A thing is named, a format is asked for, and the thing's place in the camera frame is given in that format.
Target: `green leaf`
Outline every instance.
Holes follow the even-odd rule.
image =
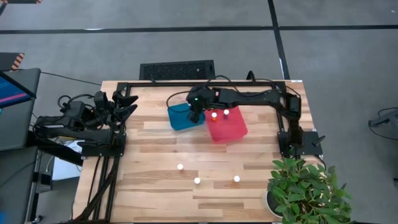
[[[286,190],[286,186],[287,186],[287,182],[283,181],[279,184],[279,187],[281,187],[282,189]]]
[[[285,217],[282,217],[282,223],[283,224],[291,224],[291,222],[288,222]]]
[[[316,196],[318,196],[318,195],[320,195],[321,194],[321,190],[319,190],[319,189],[314,189],[313,190],[313,196],[314,197],[316,197]]]
[[[310,182],[302,180],[300,181],[300,185],[303,186],[305,189],[310,186]]]
[[[301,171],[300,171],[300,175],[303,177],[303,176],[306,176],[306,175],[308,175],[310,172],[307,170],[307,169],[302,169]]]
[[[299,187],[296,186],[291,186],[289,187],[289,189],[293,192],[293,193],[298,193],[298,194],[304,194],[304,190],[300,189]]]
[[[305,163],[306,163],[305,160],[300,159],[300,160],[298,161],[298,163],[297,163],[297,167],[303,167]]]
[[[330,217],[329,215],[324,215],[325,220],[328,222],[328,224],[341,224],[338,220],[335,220],[334,218]]]
[[[296,221],[296,217],[293,215],[293,211],[291,211],[290,209],[287,209],[286,211],[282,212],[282,214],[289,223]]]
[[[344,196],[344,194],[345,194],[345,191],[343,189],[336,190],[337,197],[342,197],[342,196]]]
[[[284,168],[284,164],[283,164],[283,162],[281,162],[281,161],[277,161],[277,160],[274,160],[274,161],[272,161],[278,168],[280,168],[280,169],[283,169]]]
[[[319,216],[311,216],[308,219],[311,220],[311,223],[319,223]]]
[[[340,211],[340,214],[341,214],[342,216],[344,216],[345,218],[349,218],[349,214],[346,213],[346,212],[344,212],[344,211]]]
[[[287,194],[280,187],[273,187],[271,192],[275,197],[286,197]]]
[[[284,162],[286,162],[287,165],[292,165],[294,163],[294,159],[284,159]]]
[[[345,192],[345,197],[352,200],[353,196],[351,196],[348,192]]]
[[[287,196],[287,200],[290,202],[295,202],[301,199],[304,199],[304,196],[300,194],[291,194]]]
[[[325,198],[317,198],[315,201],[319,203],[328,203],[328,200]]]
[[[336,215],[337,214],[337,212],[332,208],[315,208],[315,210],[317,212],[319,212],[319,214],[322,214],[322,215]]]
[[[287,205],[279,205],[278,207],[275,208],[275,211],[277,212],[284,212],[286,211]]]
[[[280,177],[279,173],[277,171],[271,171],[271,175],[273,178],[278,179]]]
[[[290,202],[286,198],[282,198],[286,205],[290,205]]]
[[[331,166],[328,168],[328,173],[329,174],[334,174],[336,172],[336,167],[335,166]]]
[[[319,171],[313,165],[308,165],[307,168],[308,168],[308,170],[310,171],[311,174],[319,175]]]
[[[309,181],[317,189],[328,190],[328,186],[326,184],[320,182],[319,180],[309,180]]]
[[[339,209],[342,210],[344,208],[344,206],[346,205],[346,202],[344,200],[341,200],[341,203],[339,205]]]
[[[320,172],[326,172],[325,168],[324,168],[323,165],[321,165],[321,164],[318,164],[318,170],[319,170]]]
[[[335,173],[330,174],[329,181],[334,189],[337,189],[337,175]]]
[[[300,213],[300,208],[296,203],[292,204],[292,209],[293,209],[293,212],[296,213],[296,215],[298,215]]]
[[[304,215],[301,216],[301,219],[306,219],[312,215],[312,210]]]
[[[299,179],[297,177],[293,176],[293,177],[290,178],[290,181],[291,182],[297,182],[297,181],[299,181]]]

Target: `black mounting plate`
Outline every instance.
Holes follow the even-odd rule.
[[[88,156],[119,157],[123,156],[125,145],[126,145],[126,133],[117,135],[114,139],[114,142],[109,146],[83,145],[81,147],[81,154],[82,156],[85,157]]]
[[[321,144],[315,146],[313,142],[319,140],[319,135],[316,131],[303,132],[304,143],[303,147],[297,149],[297,154],[302,155],[322,155]],[[287,132],[282,131],[278,133],[279,150],[283,156],[294,156],[294,150],[291,150],[287,142]]]

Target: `potted plant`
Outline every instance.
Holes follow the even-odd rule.
[[[306,165],[303,159],[273,161],[265,201],[270,210],[282,216],[282,223],[340,224],[350,223],[351,199],[344,184],[337,186],[334,167],[326,171]]]

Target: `floor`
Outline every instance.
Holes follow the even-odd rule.
[[[322,142],[325,162],[336,166],[339,183],[348,183],[354,197],[353,220],[397,223],[398,189],[392,179],[398,177],[398,145],[371,133],[368,120],[378,110],[398,104],[398,26],[394,26],[398,24],[398,1],[274,1],[280,38],[266,28],[133,29],[270,27],[275,20],[269,2],[44,0],[42,4],[9,4],[0,17],[0,52],[24,52],[21,68],[39,67],[97,83],[137,80],[140,63],[186,60],[214,60],[216,74],[235,79],[253,70],[261,78],[303,80],[315,126],[326,136]],[[307,28],[294,30],[292,26]],[[316,30],[314,26],[340,28]],[[383,26],[394,29],[380,29]],[[81,29],[110,31],[88,34]],[[13,34],[14,30],[33,32]],[[59,96],[97,90],[95,85],[42,75],[34,112],[59,114]],[[376,131],[394,136],[388,126]],[[43,194],[38,208],[46,217],[43,223],[69,217],[76,185],[76,179],[66,180]]]

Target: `black cable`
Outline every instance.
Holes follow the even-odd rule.
[[[58,98],[58,101],[57,101],[57,104],[58,104],[58,106],[59,106],[60,108],[63,108],[63,106],[61,105],[61,99],[64,98],[64,97],[68,98],[68,99],[69,99],[68,101],[71,100],[70,96],[68,96],[68,95],[62,95],[62,96],[60,96],[60,97]]]
[[[387,137],[387,136],[383,136],[383,135],[378,134],[378,133],[376,133],[375,131],[373,131],[370,121],[368,122],[368,127],[369,127],[369,130],[371,130],[371,132],[373,132],[373,134],[375,134],[375,135],[377,135],[377,136],[380,136],[380,137],[385,138],[385,139],[390,139],[390,140],[398,141],[398,139],[390,138],[390,137]]]
[[[176,111],[176,110],[173,110],[173,109],[170,108],[170,106],[169,106],[169,100],[170,100],[173,96],[176,96],[176,95],[179,95],[179,94],[182,94],[182,93],[190,93],[190,92],[191,92],[191,90],[181,91],[181,92],[174,93],[173,95],[169,96],[169,97],[167,98],[167,100],[166,100],[167,109],[170,110],[170,111],[173,111],[174,113],[184,113],[184,112],[189,111],[189,109],[183,110],[183,111]]]
[[[321,157],[320,157],[319,155],[315,155],[315,157],[316,157],[316,158],[318,158],[318,159],[319,159],[319,161],[321,161],[321,162],[322,162],[323,166],[324,166],[324,167],[325,167],[325,169],[326,169],[326,163],[325,163],[325,161],[324,161],[323,159],[321,159]]]
[[[85,107],[87,107],[87,106],[90,107],[90,110],[91,110],[91,111],[94,111],[94,110],[95,110],[95,107],[94,107],[94,106],[91,106],[91,105],[85,103]]]
[[[71,210],[70,210],[70,220],[73,220],[73,204],[74,203],[75,203],[75,199],[73,199],[72,207],[71,207]]]
[[[72,102],[73,100],[75,100],[75,99],[79,99],[79,98],[81,98],[81,97],[87,97],[87,98],[89,98],[89,99],[91,99],[91,98],[94,98],[94,96],[93,95],[91,95],[91,94],[80,94],[80,95],[77,95],[77,96],[74,96],[74,97],[72,97],[72,99],[70,99],[69,100],[69,102]]]
[[[89,83],[89,84],[101,86],[101,84],[98,84],[98,83],[93,83],[93,82],[89,82],[89,81],[79,80],[79,79],[76,79],[76,78],[69,78],[69,77],[65,77],[63,75],[57,75],[57,74],[54,74],[54,73],[49,73],[49,72],[41,72],[41,73],[46,74],[46,75],[53,75],[53,76],[56,76],[56,77],[66,78],[66,79],[74,80],[74,81],[78,81],[78,82]]]
[[[204,87],[207,87],[208,84],[209,84],[209,82],[211,82],[212,80],[216,80],[216,79],[219,78],[219,77],[226,79],[226,80],[229,81],[230,83],[233,83],[232,80],[230,80],[228,77],[226,77],[226,76],[224,76],[224,75],[217,75],[215,78],[210,78],[210,79],[208,79],[207,82],[205,82],[205,83],[203,84],[203,88],[204,88]],[[255,93],[255,94],[249,94],[249,93],[246,93],[246,94],[245,94],[245,93],[241,93],[241,92],[238,90],[238,88],[236,88],[236,85],[231,85],[231,86],[232,86],[232,87],[235,89],[235,91],[236,91],[238,94],[240,94],[241,96],[259,96],[259,95],[263,95],[263,94],[268,93],[268,92],[271,92],[271,91],[275,91],[275,90],[265,90],[265,91],[262,91],[262,92],[260,92],[260,93]],[[198,91],[198,90],[200,90],[200,88],[197,88],[196,90],[193,90],[193,91],[191,91],[191,90],[181,91],[181,92],[174,93],[173,95],[169,96],[169,97],[167,98],[167,100],[166,100],[167,109],[170,110],[170,111],[173,111],[173,112],[175,112],[175,113],[184,113],[184,112],[187,112],[188,110],[184,110],[184,111],[175,111],[175,110],[173,110],[173,109],[170,109],[169,101],[170,101],[170,99],[171,99],[173,96],[176,96],[176,95],[179,95],[179,94],[183,94],[183,93],[190,93],[190,92],[194,92],[194,91]]]
[[[95,168],[94,168],[93,180],[91,181],[90,192],[88,193],[87,206],[88,206],[88,204],[90,204],[90,198],[91,198],[91,194],[93,193],[95,176],[97,175],[97,169],[98,169],[98,164],[100,164],[100,160],[101,160],[101,157],[99,156],[97,159],[97,163],[95,164]]]
[[[392,109],[398,109],[398,107],[384,108],[384,109],[379,110],[379,111],[377,112],[377,114],[378,114],[379,116],[381,116],[381,115],[380,115],[380,112],[386,111],[386,110],[392,110]]]
[[[28,163],[26,165],[24,165],[23,167],[21,167],[19,170],[17,170],[15,173],[13,173],[11,176],[9,176],[3,183],[0,184],[0,188],[2,186],[4,186],[4,184],[6,184],[7,182],[9,182],[13,177],[15,177],[19,172],[21,172],[22,170],[24,170],[26,167],[29,167],[30,165],[34,164],[35,162],[37,162],[39,159],[41,159],[44,156],[45,153],[42,152],[41,156],[39,158],[37,158],[35,161]]]
[[[266,80],[266,81],[275,83],[275,81],[272,81],[272,80],[269,80],[269,79],[266,79],[266,78],[257,78],[256,80]],[[285,87],[290,89],[290,90],[292,90],[298,97],[301,98],[301,95],[299,93],[297,93],[293,88],[291,88],[289,86],[285,86]]]

